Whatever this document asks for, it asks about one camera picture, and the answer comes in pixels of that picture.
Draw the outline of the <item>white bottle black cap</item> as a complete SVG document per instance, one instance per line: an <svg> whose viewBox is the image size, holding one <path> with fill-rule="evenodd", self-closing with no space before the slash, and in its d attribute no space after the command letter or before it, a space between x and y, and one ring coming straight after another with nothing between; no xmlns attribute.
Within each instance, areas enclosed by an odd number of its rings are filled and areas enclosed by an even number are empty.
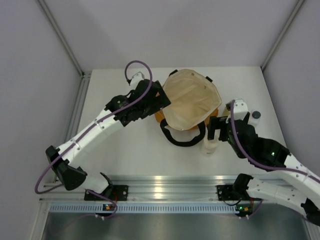
<svg viewBox="0 0 320 240"><path fill-rule="evenodd" d="M261 112L258 110L253 110L250 114L248 123L253 127L257 127L261 119Z"/></svg>

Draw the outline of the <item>beige round bottle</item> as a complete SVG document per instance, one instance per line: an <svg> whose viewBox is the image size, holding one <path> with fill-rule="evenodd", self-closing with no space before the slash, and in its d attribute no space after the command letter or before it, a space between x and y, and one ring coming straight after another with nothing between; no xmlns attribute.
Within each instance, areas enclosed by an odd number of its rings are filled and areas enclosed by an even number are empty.
<svg viewBox="0 0 320 240"><path fill-rule="evenodd" d="M204 156L209 157L216 151L218 145L219 145L218 140L214 140L214 139L208 140L207 138L205 138L201 146L201 153Z"/></svg>

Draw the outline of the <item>tan canvas tote bag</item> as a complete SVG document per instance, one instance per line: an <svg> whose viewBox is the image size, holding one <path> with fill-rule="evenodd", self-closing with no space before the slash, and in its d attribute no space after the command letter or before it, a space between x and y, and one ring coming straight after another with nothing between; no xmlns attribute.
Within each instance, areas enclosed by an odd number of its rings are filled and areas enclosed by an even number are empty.
<svg viewBox="0 0 320 240"><path fill-rule="evenodd" d="M193 147L206 135L211 117L216 117L222 99L213 80L192 69L174 70L166 79L163 90L171 104L154 114L166 139L183 148ZM199 134L188 141L173 138L170 130L199 130Z"/></svg>

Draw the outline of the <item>green pump bottle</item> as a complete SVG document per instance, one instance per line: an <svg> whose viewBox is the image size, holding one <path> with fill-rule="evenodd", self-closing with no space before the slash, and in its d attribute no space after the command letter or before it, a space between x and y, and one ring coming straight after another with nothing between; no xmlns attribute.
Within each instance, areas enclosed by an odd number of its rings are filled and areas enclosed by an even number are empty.
<svg viewBox="0 0 320 240"><path fill-rule="evenodd" d="M223 110L222 116L223 117L228 117L231 112L231 102L228 102L225 104L225 108Z"/></svg>

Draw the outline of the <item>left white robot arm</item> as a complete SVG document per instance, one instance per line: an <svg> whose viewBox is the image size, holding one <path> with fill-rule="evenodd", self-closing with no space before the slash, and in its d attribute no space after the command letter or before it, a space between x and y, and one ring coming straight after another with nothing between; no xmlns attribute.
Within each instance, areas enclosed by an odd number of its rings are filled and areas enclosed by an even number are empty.
<svg viewBox="0 0 320 240"><path fill-rule="evenodd" d="M102 200L109 199L113 187L107 176L104 173L90 175L82 168L89 160L89 153L111 134L155 114L170 103L159 81L143 79L128 94L113 97L99 115L69 141L58 147L49 146L45 154L65 189L90 189Z"/></svg>

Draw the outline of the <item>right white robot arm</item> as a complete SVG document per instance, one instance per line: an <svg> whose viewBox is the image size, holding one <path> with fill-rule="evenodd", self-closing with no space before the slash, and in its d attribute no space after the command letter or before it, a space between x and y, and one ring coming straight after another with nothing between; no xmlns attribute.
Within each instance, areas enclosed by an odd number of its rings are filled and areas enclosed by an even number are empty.
<svg viewBox="0 0 320 240"><path fill-rule="evenodd" d="M314 225L320 224L320 178L303 166L295 156L279 142L259 137L249 117L231 120L227 117L210 117L208 137L228 142L236 155L250 164L276 176L292 186L285 189L257 179L245 173L237 176L233 194L239 198L253 198L276 202L295 210Z"/></svg>

